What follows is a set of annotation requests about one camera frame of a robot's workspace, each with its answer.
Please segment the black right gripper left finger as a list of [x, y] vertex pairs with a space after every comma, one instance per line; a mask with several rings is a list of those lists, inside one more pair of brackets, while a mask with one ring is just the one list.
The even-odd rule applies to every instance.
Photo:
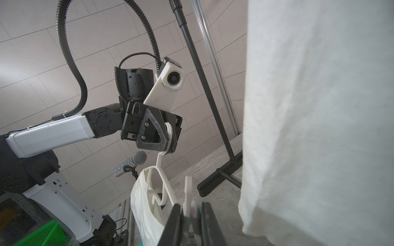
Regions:
[[182, 238], [182, 210], [180, 204], [172, 207], [171, 213], [157, 246], [179, 246]]

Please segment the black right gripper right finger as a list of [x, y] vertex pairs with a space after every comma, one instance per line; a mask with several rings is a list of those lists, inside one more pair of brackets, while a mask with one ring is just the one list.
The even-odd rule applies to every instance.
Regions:
[[203, 246], [226, 246], [226, 239], [221, 231], [210, 203], [201, 205], [201, 232]]

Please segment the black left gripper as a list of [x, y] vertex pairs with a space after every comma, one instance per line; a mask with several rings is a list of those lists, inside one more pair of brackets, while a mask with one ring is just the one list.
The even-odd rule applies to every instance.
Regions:
[[168, 154], [175, 152], [182, 130], [183, 118], [179, 115], [163, 112], [145, 104], [130, 101], [125, 109], [121, 129], [121, 140], [136, 141], [139, 149], [165, 151], [169, 145], [166, 122], [172, 127], [171, 144]]

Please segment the white garment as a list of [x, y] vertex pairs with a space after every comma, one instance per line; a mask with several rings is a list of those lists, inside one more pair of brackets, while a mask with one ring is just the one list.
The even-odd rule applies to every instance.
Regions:
[[243, 232], [394, 243], [393, 1], [249, 1]]
[[156, 246], [165, 228], [161, 206], [152, 203], [152, 195], [147, 194], [146, 168], [140, 172], [130, 194], [130, 206], [142, 243], [145, 246]]

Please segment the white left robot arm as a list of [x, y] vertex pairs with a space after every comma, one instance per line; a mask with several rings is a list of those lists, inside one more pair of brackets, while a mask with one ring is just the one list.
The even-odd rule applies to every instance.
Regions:
[[116, 222], [88, 208], [60, 173], [54, 149], [120, 132], [143, 150], [173, 153], [181, 133], [182, 118], [171, 113], [185, 74], [180, 64], [160, 57], [154, 32], [134, 1], [134, 10], [148, 34], [157, 69], [115, 67], [119, 102], [83, 111], [88, 90], [73, 60], [66, 34], [70, 1], [59, 1], [56, 28], [61, 51], [79, 83], [81, 98], [71, 111], [50, 121], [10, 131], [1, 136], [1, 190], [22, 194], [41, 205], [75, 236], [82, 246], [124, 246], [127, 232], [117, 232]]

